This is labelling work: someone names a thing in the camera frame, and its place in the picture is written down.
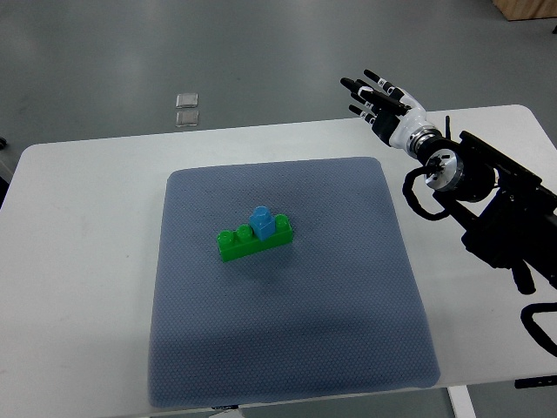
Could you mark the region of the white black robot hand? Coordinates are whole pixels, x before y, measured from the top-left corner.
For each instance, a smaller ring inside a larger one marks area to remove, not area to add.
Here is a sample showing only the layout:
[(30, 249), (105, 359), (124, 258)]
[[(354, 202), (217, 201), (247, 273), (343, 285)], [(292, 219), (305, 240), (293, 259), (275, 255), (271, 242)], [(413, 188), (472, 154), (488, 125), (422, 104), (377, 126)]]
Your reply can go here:
[(341, 78), (354, 103), (349, 111), (365, 120), (384, 144), (415, 158), (419, 145), (441, 134), (426, 118), (425, 108), (407, 91), (365, 70), (364, 80)]

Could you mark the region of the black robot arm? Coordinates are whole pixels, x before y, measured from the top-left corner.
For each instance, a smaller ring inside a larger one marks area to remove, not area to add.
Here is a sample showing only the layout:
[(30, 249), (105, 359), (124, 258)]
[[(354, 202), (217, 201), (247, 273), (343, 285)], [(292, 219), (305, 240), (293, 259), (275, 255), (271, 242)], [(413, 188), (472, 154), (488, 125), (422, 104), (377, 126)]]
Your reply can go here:
[(535, 292), (536, 270), (556, 284), (556, 195), (526, 167), (474, 136), (423, 129), (407, 150), (421, 164), (402, 193), (420, 217), (454, 218), (466, 250), (493, 268), (508, 269), (520, 293)]

